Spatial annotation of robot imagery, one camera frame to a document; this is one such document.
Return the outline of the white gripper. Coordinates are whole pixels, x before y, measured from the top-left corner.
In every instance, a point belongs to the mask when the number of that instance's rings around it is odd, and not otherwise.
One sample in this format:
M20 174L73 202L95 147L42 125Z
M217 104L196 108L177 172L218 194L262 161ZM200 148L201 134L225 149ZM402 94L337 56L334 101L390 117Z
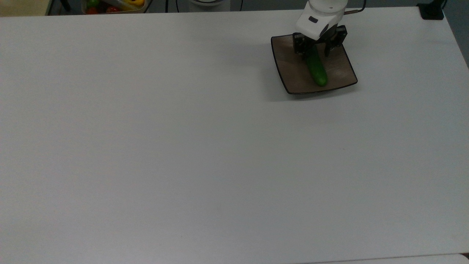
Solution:
M324 56L328 57L335 47L341 47L347 36L345 25L338 26L345 10L337 13L321 13L315 10L303 10L295 24L297 32L292 34L294 52L304 60L310 57L314 40L321 38L325 44Z

